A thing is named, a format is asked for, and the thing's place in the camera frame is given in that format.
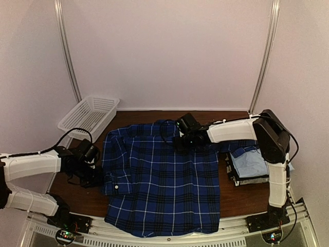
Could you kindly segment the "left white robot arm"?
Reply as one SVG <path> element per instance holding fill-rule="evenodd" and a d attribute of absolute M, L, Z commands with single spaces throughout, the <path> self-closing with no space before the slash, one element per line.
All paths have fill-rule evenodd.
<path fill-rule="evenodd" d="M 96 166 L 100 150 L 84 139 L 77 147 L 67 149 L 53 146 L 44 151 L 3 154 L 1 156 L 1 208 L 53 216 L 62 228 L 70 228 L 74 217 L 68 205 L 58 196 L 41 194 L 17 187 L 11 181 L 44 173 L 65 173 L 70 179 L 79 178 L 83 188 L 98 187 L 103 183 L 103 171 Z"/>

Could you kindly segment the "blue plaid long sleeve shirt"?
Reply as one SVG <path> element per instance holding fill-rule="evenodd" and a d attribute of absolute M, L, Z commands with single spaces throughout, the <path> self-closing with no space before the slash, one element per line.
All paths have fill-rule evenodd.
<path fill-rule="evenodd" d="M 228 141 L 177 152 L 179 130 L 171 120 L 129 125 L 108 132 L 103 142 L 102 193 L 109 197 L 106 216 L 120 202 L 129 210 L 185 213 L 197 204 L 220 215 L 218 155 L 253 140 Z"/>

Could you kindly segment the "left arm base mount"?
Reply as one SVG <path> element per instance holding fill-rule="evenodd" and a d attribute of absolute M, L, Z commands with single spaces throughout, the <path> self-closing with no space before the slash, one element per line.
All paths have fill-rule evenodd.
<path fill-rule="evenodd" d="M 89 233 L 91 217 L 70 212 L 69 205 L 58 195 L 49 194 L 59 206 L 54 216 L 46 216 L 47 223 L 72 233 Z"/>

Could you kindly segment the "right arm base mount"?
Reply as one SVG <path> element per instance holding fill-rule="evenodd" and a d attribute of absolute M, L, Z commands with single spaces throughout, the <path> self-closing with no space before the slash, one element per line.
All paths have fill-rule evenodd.
<path fill-rule="evenodd" d="M 250 233 L 280 227 L 289 222 L 290 219 L 287 215 L 286 205 L 281 208 L 268 205 L 267 212 L 251 215 L 246 218 L 247 227 Z"/>

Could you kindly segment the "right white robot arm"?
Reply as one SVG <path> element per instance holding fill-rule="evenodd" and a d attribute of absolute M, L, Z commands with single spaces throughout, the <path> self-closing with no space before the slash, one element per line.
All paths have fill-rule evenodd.
<path fill-rule="evenodd" d="M 210 144 L 228 141 L 253 140 L 269 170 L 269 206 L 274 207 L 264 215 L 268 227 L 276 226 L 283 219 L 282 208 L 289 190 L 289 156 L 292 134 L 269 109 L 258 115 L 234 120 L 219 120 L 205 125 L 187 113 L 175 121 L 180 132 L 174 138 L 176 150 L 185 152 Z"/>

